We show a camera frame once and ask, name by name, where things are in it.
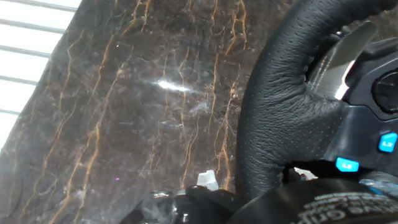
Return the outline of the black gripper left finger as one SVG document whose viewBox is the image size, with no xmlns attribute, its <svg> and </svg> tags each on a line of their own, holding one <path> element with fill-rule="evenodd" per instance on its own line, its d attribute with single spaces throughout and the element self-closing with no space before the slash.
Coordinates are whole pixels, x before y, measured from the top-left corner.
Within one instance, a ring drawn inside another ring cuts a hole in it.
<svg viewBox="0 0 398 224">
<path fill-rule="evenodd" d="M 149 192 L 121 224 L 227 223 L 240 208 L 241 197 L 219 188 L 215 172 L 207 170 L 186 189 Z"/>
</svg>

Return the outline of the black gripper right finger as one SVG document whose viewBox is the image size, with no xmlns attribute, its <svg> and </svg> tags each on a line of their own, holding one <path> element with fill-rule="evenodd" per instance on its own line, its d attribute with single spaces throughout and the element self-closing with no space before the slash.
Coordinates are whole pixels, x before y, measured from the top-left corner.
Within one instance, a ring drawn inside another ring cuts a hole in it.
<svg viewBox="0 0 398 224">
<path fill-rule="evenodd" d="M 318 179 L 318 177 L 309 170 L 293 167 L 284 171 L 282 183 L 291 184 L 294 182 L 304 182 L 314 179 Z"/>
</svg>

